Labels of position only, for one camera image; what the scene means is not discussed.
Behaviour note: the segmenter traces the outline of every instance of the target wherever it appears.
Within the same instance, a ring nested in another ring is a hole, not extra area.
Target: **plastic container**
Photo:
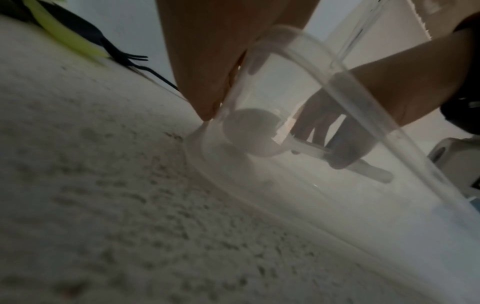
[[[328,248],[440,302],[480,302],[477,212],[301,31],[275,27],[248,51],[185,150],[217,187]]]

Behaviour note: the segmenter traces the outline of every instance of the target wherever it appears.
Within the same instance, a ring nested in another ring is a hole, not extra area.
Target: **plastic spoon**
[[[276,140],[282,120],[275,114],[261,109],[242,109],[229,114],[223,122],[223,132],[240,150],[259,157],[272,157],[293,150],[308,156],[325,160],[330,150],[300,141],[290,134],[284,134],[281,143]],[[347,170],[356,172],[381,183],[390,183],[391,172],[358,160]]]

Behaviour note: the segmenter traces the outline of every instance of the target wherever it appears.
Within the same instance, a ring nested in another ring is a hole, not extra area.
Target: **black wristband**
[[[473,30],[473,59],[465,82],[440,107],[440,111],[452,124],[471,134],[480,135],[480,13],[465,19],[455,31],[464,29]]]

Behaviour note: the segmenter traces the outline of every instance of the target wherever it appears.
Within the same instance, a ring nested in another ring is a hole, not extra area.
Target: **speckled countertop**
[[[0,17],[0,303],[428,303],[201,182],[185,101]]]

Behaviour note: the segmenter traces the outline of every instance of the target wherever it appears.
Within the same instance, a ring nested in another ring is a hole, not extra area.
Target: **person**
[[[318,2],[157,0],[175,80],[200,118],[208,121],[216,114],[245,51],[263,32],[279,24],[303,29]],[[480,107],[473,113],[467,103],[476,98],[472,89],[478,79],[474,60],[478,20],[473,16],[451,35],[351,72],[400,126],[444,105],[442,112],[448,120],[478,134],[480,124],[475,117],[479,117]],[[316,100],[318,94],[305,107],[319,107]],[[319,111],[303,111],[291,132],[304,140],[313,132],[312,141],[323,145],[328,126],[339,114],[321,117],[316,113]]]

